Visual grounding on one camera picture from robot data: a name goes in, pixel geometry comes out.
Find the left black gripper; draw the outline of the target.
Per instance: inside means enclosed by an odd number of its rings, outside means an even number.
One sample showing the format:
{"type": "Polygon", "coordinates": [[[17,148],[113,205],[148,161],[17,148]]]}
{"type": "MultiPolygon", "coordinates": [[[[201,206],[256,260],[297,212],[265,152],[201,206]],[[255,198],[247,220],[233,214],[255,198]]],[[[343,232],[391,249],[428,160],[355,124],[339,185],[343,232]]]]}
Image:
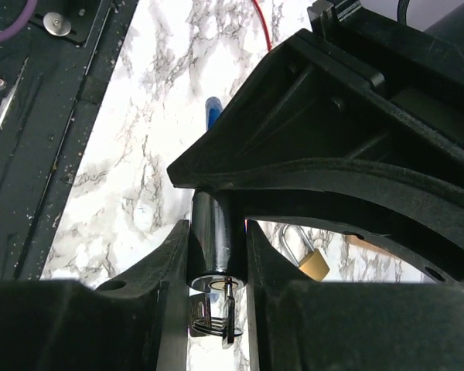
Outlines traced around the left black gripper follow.
{"type": "Polygon", "coordinates": [[[388,83],[409,82],[458,113],[449,126],[464,147],[464,3],[424,32],[407,24],[408,2],[392,21],[358,1],[316,1],[312,31],[358,56],[367,56],[388,83]]]}

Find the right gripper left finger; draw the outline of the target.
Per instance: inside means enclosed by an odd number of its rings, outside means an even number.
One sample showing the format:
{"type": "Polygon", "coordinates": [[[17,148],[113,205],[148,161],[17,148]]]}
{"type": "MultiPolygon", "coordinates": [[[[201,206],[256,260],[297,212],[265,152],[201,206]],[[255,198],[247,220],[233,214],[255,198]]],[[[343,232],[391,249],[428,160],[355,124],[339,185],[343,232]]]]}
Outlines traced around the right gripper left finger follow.
{"type": "Polygon", "coordinates": [[[0,370],[184,370],[189,224],[117,277],[0,282],[0,370]]]}

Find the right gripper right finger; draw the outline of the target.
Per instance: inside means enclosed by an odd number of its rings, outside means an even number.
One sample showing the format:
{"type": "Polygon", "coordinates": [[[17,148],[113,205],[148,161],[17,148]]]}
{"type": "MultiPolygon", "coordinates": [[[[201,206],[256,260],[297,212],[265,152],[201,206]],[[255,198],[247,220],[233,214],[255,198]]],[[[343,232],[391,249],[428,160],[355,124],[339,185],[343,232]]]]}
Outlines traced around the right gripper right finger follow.
{"type": "Polygon", "coordinates": [[[464,292],[316,282],[247,227],[253,370],[464,370],[464,292]]]}

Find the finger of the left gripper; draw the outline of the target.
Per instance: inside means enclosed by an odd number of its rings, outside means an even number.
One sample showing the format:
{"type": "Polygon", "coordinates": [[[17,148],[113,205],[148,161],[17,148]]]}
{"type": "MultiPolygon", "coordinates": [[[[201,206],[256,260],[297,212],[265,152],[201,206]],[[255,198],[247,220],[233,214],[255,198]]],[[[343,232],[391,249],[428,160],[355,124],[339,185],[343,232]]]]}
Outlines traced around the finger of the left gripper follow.
{"type": "Polygon", "coordinates": [[[464,178],[219,177],[245,215],[358,235],[464,286],[464,178]]]}
{"type": "Polygon", "coordinates": [[[464,150],[302,30],[168,168],[179,188],[310,191],[379,213],[464,216],[464,150]]]}

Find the brass padlock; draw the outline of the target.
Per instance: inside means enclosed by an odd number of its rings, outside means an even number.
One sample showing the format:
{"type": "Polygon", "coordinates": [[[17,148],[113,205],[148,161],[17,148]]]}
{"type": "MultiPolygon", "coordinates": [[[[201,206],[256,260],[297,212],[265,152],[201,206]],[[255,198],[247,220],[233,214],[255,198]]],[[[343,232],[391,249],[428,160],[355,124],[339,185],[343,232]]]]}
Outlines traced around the brass padlock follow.
{"type": "Polygon", "coordinates": [[[280,230],[279,239],[281,246],[288,255],[289,260],[305,275],[318,282],[321,282],[328,275],[330,269],[329,265],[326,263],[326,259],[320,251],[313,246],[308,235],[301,226],[284,225],[280,230]],[[286,233],[289,228],[293,228],[295,230],[296,234],[308,248],[308,253],[301,260],[297,259],[288,245],[286,233]]]}

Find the silver key bunch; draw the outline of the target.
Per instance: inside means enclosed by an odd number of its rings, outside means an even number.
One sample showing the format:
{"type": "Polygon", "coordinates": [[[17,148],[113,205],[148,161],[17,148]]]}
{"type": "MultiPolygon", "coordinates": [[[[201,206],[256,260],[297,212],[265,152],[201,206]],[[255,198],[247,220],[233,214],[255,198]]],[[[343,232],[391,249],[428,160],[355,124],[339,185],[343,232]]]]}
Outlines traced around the silver key bunch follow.
{"type": "Polygon", "coordinates": [[[236,283],[225,277],[210,284],[210,293],[202,292],[189,297],[189,334],[192,338],[215,336],[221,339],[222,348],[229,349],[243,332],[236,326],[234,289],[236,283]],[[223,316],[212,316],[211,294],[223,296],[223,316]]]}

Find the red cable lock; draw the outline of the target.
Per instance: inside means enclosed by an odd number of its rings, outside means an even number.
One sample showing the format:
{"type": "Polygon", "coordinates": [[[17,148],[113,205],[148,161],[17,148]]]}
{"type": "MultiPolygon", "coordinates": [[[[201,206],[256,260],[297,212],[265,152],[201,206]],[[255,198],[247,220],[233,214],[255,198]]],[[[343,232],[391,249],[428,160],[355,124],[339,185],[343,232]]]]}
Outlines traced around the red cable lock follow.
{"type": "Polygon", "coordinates": [[[272,42],[271,42],[270,32],[268,30],[268,25],[266,23],[266,19],[264,17],[264,14],[263,14],[263,12],[261,10],[261,6],[259,5],[258,0],[251,0],[251,3],[254,6],[254,10],[256,11],[256,13],[258,15],[258,18],[259,18],[259,21],[260,21],[260,24],[261,24],[261,28],[262,28],[263,33],[264,33],[264,39],[265,39],[265,42],[266,42],[267,51],[271,52],[271,50],[272,50],[272,42]]]}

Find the blue cable lock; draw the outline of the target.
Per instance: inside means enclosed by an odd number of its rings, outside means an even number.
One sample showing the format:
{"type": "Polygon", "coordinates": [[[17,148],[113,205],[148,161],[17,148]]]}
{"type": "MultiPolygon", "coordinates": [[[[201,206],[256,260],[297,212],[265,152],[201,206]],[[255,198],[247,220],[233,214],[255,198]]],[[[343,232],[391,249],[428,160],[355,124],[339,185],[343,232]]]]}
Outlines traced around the blue cable lock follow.
{"type": "Polygon", "coordinates": [[[223,291],[227,280],[234,290],[247,283],[245,220],[229,193],[194,192],[187,263],[187,283],[196,291],[223,291]]]}

